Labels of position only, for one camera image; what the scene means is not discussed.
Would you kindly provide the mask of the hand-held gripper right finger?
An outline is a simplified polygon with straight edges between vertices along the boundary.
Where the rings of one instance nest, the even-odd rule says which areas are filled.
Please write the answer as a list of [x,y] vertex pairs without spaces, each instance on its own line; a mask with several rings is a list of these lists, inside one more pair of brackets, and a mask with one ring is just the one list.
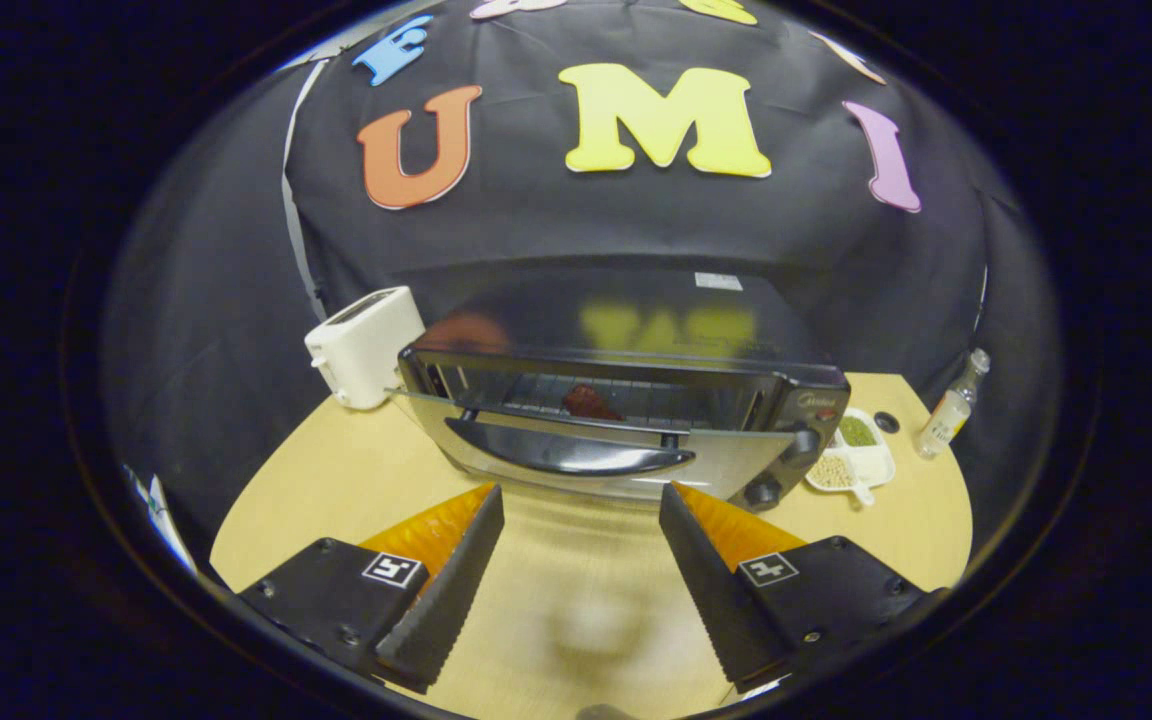
[[738,692],[838,675],[940,601],[844,536],[804,541],[669,483],[658,521],[723,676]]

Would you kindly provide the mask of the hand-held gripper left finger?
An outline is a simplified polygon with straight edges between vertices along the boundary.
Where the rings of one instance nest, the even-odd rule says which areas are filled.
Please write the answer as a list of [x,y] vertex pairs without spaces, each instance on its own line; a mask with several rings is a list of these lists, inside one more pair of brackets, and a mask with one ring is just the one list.
[[351,544],[323,537],[238,593],[353,674],[429,692],[457,643],[506,524],[486,483]]

